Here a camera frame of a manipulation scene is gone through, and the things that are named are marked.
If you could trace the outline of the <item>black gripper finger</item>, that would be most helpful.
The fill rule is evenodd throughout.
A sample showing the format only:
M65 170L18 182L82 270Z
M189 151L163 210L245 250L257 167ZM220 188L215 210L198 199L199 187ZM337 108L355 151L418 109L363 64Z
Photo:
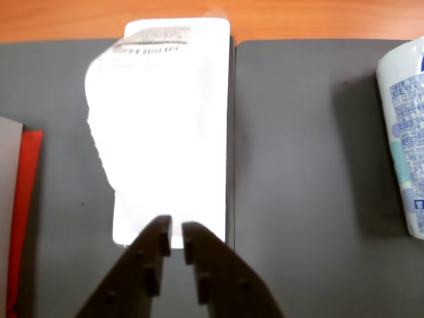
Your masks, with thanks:
M185 263L209 317L283 317L260 276L200 223L182 225Z
M172 218L160 215L140 232L91 294L77 317L149 317L171 255Z

